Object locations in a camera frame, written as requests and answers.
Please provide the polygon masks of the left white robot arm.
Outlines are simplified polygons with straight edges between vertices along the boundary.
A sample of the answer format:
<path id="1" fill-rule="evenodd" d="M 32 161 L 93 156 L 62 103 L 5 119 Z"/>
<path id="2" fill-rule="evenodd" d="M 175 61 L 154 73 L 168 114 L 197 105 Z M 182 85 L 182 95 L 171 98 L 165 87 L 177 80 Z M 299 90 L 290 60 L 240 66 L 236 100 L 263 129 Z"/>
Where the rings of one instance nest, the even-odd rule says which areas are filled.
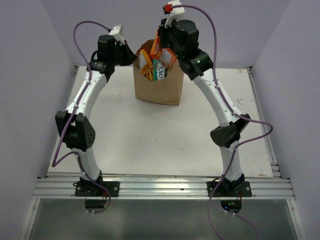
<path id="1" fill-rule="evenodd" d="M 97 50 L 87 65 L 87 72 L 78 93 L 66 110 L 58 111 L 55 115 L 59 143 L 65 143 L 76 156 L 81 178 L 89 181 L 86 190 L 95 197 L 103 193 L 104 184 L 99 181 L 101 170 L 93 152 L 96 131 L 90 122 L 90 115 L 115 67 L 129 66 L 136 59 L 122 34 L 110 32 L 99 36 Z"/>

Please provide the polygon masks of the brown paper bag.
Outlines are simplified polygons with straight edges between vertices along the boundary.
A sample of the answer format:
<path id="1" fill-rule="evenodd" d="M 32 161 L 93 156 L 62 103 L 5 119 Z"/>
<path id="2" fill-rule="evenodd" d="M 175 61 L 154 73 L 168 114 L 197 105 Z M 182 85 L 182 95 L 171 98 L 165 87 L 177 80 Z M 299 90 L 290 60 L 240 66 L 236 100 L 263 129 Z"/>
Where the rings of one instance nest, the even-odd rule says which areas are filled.
<path id="1" fill-rule="evenodd" d="M 171 69 L 166 68 L 165 78 L 158 81 L 150 81 L 143 76 L 138 67 L 140 50 L 145 50 L 150 58 L 150 52 L 154 39 L 147 40 L 137 50 L 137 60 L 133 63 L 133 80 L 135 98 L 161 105 L 179 106 L 183 90 L 184 73 L 180 69 L 178 60 Z"/>

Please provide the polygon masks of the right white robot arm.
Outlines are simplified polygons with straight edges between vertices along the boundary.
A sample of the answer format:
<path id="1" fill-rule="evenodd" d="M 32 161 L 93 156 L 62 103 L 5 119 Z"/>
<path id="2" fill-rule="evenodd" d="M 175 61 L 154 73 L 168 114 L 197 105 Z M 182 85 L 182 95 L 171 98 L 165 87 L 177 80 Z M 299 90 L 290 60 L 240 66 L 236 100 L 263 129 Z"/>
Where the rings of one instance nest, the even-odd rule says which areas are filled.
<path id="1" fill-rule="evenodd" d="M 223 177 L 218 190 L 227 196 L 235 196 L 245 182 L 236 146 L 241 132 L 249 123 L 244 119 L 247 115 L 236 116 L 228 108 L 231 101 L 223 100 L 223 88 L 214 80 L 213 62 L 199 48 L 199 30 L 195 23 L 186 19 L 174 19 L 170 25 L 166 25 L 166 21 L 165 18 L 162 19 L 158 27 L 160 45 L 174 53 L 181 70 L 202 91 L 218 119 L 218 127 L 210 132 L 212 141 L 220 148 L 223 163 Z"/>

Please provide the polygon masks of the aluminium front rail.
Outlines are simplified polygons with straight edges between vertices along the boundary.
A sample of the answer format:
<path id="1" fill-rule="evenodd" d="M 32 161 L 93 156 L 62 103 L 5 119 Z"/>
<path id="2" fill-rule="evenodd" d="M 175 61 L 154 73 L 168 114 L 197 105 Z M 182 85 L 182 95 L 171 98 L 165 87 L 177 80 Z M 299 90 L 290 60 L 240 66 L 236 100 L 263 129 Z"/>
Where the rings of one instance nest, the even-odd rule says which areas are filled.
<path id="1" fill-rule="evenodd" d="M 207 200 L 213 190 L 210 178 L 195 176 L 104 175 L 111 183 L 117 200 Z M 34 199 L 74 199 L 79 176 L 49 175 L 38 179 L 32 194 Z M 218 200 L 291 200 L 294 199 L 290 180 L 252 178 L 231 195 L 214 193 Z"/>

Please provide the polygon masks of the yellow Kettle chips bag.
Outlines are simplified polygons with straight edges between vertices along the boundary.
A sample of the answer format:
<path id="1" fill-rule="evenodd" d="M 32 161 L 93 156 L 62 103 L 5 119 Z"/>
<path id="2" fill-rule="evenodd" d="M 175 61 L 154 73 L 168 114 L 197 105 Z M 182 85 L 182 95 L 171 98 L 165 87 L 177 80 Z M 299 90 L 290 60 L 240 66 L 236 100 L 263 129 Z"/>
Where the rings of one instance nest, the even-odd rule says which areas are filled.
<path id="1" fill-rule="evenodd" d="M 138 69 L 149 81 L 152 82 L 154 80 L 153 62 L 144 49 L 141 49 L 138 55 Z"/>

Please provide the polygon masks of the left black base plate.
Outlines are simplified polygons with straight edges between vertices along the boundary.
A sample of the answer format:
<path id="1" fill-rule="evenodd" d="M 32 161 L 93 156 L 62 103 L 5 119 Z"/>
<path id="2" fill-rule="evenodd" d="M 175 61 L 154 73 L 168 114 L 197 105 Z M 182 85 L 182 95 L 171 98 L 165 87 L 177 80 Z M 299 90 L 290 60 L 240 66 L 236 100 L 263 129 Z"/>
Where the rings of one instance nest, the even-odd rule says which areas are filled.
<path id="1" fill-rule="evenodd" d="M 72 185 L 76 197 L 118 197 L 120 191 L 119 181 L 104 181 L 101 176 L 94 183 L 80 178 Z"/>

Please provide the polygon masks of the orange small snack bag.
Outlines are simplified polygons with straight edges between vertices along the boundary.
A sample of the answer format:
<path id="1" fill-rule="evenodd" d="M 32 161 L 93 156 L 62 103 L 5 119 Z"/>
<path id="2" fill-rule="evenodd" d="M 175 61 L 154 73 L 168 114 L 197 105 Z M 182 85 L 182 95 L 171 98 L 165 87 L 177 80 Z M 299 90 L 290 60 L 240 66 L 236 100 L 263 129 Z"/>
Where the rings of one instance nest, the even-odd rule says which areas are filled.
<path id="1" fill-rule="evenodd" d="M 169 48 L 161 47 L 160 36 L 156 32 L 149 57 L 161 61 L 167 69 L 171 69 L 176 61 L 175 54 Z"/>

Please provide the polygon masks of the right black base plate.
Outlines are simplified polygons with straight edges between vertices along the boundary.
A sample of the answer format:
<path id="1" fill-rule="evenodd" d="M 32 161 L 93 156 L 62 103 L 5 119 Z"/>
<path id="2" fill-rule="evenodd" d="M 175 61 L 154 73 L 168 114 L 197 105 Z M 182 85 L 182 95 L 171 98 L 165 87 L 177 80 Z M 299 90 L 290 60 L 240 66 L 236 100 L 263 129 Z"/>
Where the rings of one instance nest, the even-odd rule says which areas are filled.
<path id="1" fill-rule="evenodd" d="M 213 197 L 251 197 L 252 190 L 249 181 L 246 181 L 244 175 L 237 180 L 229 181 L 226 178 L 221 182 L 213 193 Z"/>

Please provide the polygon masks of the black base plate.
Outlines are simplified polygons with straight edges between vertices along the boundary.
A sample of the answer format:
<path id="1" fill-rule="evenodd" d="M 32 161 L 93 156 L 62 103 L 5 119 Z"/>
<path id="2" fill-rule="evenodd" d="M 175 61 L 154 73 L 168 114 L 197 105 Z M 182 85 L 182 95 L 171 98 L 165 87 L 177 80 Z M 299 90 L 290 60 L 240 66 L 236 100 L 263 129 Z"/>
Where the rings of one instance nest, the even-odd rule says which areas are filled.
<path id="1" fill-rule="evenodd" d="M 80 178 L 72 185 L 76 197 L 118 197 L 120 191 L 119 181 L 104 181 L 101 176 L 94 183 Z"/>
<path id="2" fill-rule="evenodd" d="M 252 190 L 249 181 L 246 181 L 244 175 L 237 180 L 229 181 L 226 178 L 221 182 L 213 193 L 213 197 L 251 197 Z"/>

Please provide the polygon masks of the teal Fox's candy bag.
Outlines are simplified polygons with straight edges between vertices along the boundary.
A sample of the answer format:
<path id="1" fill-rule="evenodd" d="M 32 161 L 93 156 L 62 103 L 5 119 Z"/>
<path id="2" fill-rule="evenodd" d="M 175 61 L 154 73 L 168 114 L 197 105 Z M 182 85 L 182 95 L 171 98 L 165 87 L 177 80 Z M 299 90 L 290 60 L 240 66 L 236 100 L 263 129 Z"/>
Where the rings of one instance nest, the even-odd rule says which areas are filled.
<path id="1" fill-rule="evenodd" d="M 153 60 L 153 81 L 163 80 L 166 77 L 166 66 L 160 60 Z"/>

